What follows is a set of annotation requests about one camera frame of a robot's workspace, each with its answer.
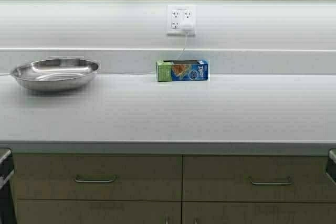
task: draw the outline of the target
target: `blue and green box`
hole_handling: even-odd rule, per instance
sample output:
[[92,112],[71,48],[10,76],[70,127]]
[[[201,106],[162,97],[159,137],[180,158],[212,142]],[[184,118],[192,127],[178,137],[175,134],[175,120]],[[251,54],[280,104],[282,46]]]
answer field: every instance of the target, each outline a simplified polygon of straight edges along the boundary
[[208,63],[205,60],[164,60],[156,62],[158,81],[206,81]]

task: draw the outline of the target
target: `electrical outlet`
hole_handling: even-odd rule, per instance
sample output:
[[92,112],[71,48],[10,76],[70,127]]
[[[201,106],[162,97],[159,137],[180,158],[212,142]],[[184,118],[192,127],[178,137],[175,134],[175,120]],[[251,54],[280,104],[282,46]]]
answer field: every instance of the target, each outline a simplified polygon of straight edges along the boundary
[[194,31],[189,35],[196,33],[196,6],[193,5],[169,5],[167,7],[167,34],[168,35],[184,35],[180,28],[180,24],[184,19],[189,19],[194,24]]

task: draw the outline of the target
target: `metal bowl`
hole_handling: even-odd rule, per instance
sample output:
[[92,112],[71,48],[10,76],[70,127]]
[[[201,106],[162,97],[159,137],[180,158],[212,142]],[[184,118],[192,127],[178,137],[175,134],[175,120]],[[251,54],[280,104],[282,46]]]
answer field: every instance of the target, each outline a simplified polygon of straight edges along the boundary
[[54,92],[76,89],[92,81],[99,65],[83,59],[50,59],[14,68],[10,75],[27,89]]

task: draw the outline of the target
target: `beige cabinet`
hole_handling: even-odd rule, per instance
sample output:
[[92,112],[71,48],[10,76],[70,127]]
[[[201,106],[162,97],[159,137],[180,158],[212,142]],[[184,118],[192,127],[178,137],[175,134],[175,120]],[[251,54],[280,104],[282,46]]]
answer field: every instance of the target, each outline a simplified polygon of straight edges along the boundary
[[19,224],[180,224],[178,202],[19,200]]
[[185,224],[333,223],[336,204],[213,203],[183,204]]
[[181,156],[14,155],[18,199],[180,201]]
[[187,156],[183,200],[336,202],[326,157]]

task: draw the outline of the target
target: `white countertop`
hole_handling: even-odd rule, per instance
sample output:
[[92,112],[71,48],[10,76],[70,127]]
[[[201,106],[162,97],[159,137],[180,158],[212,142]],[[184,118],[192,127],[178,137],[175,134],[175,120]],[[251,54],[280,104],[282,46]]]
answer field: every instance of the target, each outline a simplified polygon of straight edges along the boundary
[[158,83],[109,74],[54,95],[1,76],[0,89],[0,147],[14,152],[327,156],[336,148],[336,76]]

